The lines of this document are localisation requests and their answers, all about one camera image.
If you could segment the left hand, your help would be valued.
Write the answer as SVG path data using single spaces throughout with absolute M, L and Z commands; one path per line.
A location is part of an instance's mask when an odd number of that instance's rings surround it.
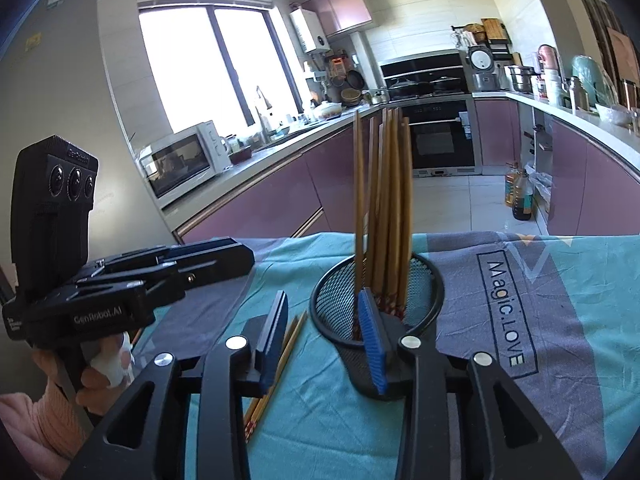
M 80 375 L 80 387 L 72 394 L 72 400 L 66 400 L 60 393 L 62 362 L 50 350 L 35 349 L 32 358 L 36 365 L 47 375 L 52 387 L 36 403 L 32 404 L 32 417 L 35 412 L 51 414 L 60 408 L 89 414 L 105 415 L 120 394 L 132 383 L 131 341 L 127 333 L 108 336 L 98 341 L 99 351 L 90 360 Z

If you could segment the pink sleeve left forearm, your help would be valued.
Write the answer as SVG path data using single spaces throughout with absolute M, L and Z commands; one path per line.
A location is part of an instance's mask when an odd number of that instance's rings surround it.
M 61 479 L 89 435 L 51 379 L 38 401 L 21 392 L 2 394 L 1 421 L 39 479 Z

